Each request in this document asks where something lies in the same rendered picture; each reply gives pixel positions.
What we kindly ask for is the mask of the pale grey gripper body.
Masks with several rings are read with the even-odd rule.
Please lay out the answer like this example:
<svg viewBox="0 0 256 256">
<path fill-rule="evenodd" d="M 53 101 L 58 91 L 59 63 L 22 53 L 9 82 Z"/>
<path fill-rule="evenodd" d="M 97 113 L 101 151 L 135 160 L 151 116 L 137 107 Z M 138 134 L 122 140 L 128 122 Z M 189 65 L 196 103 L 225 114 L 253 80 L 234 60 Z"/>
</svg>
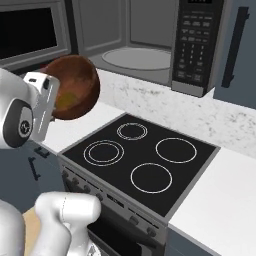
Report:
<svg viewBox="0 0 256 256">
<path fill-rule="evenodd" d="M 45 77 L 40 85 L 36 85 L 39 96 L 37 105 L 33 110 L 34 123 L 31 137 L 34 141 L 45 140 L 59 85 L 60 82 L 55 77 Z"/>
</svg>

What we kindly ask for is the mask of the green avocado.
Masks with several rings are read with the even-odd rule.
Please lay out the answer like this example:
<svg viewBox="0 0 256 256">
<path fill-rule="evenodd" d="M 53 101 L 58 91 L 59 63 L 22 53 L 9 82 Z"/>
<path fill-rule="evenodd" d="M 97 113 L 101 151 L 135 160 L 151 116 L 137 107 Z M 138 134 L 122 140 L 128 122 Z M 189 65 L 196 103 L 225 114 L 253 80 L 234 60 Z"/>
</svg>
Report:
<svg viewBox="0 0 256 256">
<path fill-rule="evenodd" d="M 55 103 L 56 111 L 65 111 L 75 107 L 79 103 L 79 97 L 72 92 L 64 92 L 60 94 Z"/>
</svg>

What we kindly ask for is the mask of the brown wooden bowl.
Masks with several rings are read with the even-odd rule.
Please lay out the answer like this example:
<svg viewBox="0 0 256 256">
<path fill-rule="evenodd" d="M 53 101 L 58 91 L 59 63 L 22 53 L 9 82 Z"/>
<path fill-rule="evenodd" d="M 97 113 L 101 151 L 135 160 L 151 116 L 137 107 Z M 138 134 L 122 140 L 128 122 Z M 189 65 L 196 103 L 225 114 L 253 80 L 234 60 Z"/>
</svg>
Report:
<svg viewBox="0 0 256 256">
<path fill-rule="evenodd" d="M 67 55 L 55 59 L 44 69 L 45 74 L 60 81 L 57 97 L 64 92 L 75 93 L 79 103 L 65 111 L 52 112 L 52 116 L 60 120 L 80 118 L 92 110 L 100 94 L 100 80 L 93 63 L 86 57 Z"/>
</svg>

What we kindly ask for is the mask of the grey microwave door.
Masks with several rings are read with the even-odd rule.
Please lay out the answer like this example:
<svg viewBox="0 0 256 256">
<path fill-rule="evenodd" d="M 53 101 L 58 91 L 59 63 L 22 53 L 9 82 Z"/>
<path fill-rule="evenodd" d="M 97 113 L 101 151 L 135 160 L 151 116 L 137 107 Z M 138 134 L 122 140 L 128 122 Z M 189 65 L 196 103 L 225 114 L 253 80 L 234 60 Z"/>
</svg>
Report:
<svg viewBox="0 0 256 256">
<path fill-rule="evenodd" d="M 0 67 L 9 71 L 71 52 L 65 0 L 0 0 Z"/>
</svg>

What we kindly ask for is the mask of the round grey microwave turntable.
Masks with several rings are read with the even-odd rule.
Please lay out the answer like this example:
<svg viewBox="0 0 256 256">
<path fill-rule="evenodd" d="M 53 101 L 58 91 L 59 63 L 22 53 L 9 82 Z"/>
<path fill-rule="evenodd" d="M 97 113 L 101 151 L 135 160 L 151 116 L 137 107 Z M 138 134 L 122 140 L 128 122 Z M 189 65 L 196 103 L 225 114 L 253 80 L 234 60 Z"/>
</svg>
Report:
<svg viewBox="0 0 256 256">
<path fill-rule="evenodd" d="M 171 53 L 151 48 L 123 47 L 104 53 L 102 59 L 129 70 L 163 70 L 170 67 Z"/>
</svg>

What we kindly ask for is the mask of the black oven door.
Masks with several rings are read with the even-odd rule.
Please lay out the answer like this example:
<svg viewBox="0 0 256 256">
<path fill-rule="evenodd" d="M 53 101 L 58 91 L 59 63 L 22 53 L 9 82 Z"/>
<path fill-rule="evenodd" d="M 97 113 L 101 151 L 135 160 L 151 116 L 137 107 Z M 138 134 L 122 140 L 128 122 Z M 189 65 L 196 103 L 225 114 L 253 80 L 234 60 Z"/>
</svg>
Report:
<svg viewBox="0 0 256 256">
<path fill-rule="evenodd" d="M 98 220 L 88 226 L 88 233 L 106 256 L 164 256 L 164 245 L 106 206 L 102 206 Z"/>
</svg>

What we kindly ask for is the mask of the grey microwave oven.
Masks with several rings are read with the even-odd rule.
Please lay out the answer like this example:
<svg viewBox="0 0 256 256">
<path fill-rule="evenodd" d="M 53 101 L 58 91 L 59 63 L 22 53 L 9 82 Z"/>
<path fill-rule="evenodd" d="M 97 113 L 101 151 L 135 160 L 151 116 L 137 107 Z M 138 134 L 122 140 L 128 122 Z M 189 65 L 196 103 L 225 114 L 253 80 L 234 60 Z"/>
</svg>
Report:
<svg viewBox="0 0 256 256">
<path fill-rule="evenodd" d="M 72 0 L 78 49 L 102 70 L 202 97 L 214 86 L 214 58 L 226 0 Z M 171 53 L 168 69 L 129 70 L 102 55 L 123 48 Z"/>
</svg>

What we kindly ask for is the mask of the blue-grey base cupboard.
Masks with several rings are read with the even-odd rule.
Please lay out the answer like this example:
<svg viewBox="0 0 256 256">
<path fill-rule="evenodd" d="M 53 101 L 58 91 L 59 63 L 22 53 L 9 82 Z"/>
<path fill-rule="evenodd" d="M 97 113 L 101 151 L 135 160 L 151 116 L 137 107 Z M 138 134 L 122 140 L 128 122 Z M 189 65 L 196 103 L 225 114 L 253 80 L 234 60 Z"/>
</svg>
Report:
<svg viewBox="0 0 256 256">
<path fill-rule="evenodd" d="M 45 159 L 36 154 L 37 147 L 50 155 Z M 41 175 L 38 181 L 34 179 L 28 157 L 35 158 L 36 172 Z M 17 149 L 0 149 L 0 199 L 24 213 L 34 206 L 42 192 L 49 191 L 64 191 L 56 154 L 33 141 Z"/>
<path fill-rule="evenodd" d="M 172 229 L 168 230 L 165 256 L 212 256 Z"/>
</svg>

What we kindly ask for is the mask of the black hob stove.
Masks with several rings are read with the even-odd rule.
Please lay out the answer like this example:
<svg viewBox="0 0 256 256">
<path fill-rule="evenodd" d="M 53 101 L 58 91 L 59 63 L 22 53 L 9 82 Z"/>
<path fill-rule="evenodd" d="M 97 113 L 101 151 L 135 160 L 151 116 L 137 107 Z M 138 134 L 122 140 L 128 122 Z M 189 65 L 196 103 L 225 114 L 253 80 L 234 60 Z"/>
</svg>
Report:
<svg viewBox="0 0 256 256">
<path fill-rule="evenodd" d="M 103 196 L 106 206 L 166 247 L 168 222 L 219 148 L 129 114 L 110 121 L 59 153 L 70 192 Z M 79 180 L 78 185 L 72 179 Z"/>
</svg>

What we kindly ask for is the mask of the blue-grey wall cupboard door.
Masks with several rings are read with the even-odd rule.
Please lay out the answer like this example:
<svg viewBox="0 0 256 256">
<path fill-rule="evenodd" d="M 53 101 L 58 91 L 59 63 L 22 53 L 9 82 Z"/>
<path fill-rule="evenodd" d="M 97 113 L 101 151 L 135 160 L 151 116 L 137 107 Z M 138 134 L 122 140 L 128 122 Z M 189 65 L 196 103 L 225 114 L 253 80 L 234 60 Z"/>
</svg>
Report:
<svg viewBox="0 0 256 256">
<path fill-rule="evenodd" d="M 238 8 L 249 8 L 236 64 L 228 88 L 221 86 Z M 218 75 L 214 98 L 256 110 L 256 0 L 227 0 L 223 10 L 219 39 Z"/>
</svg>

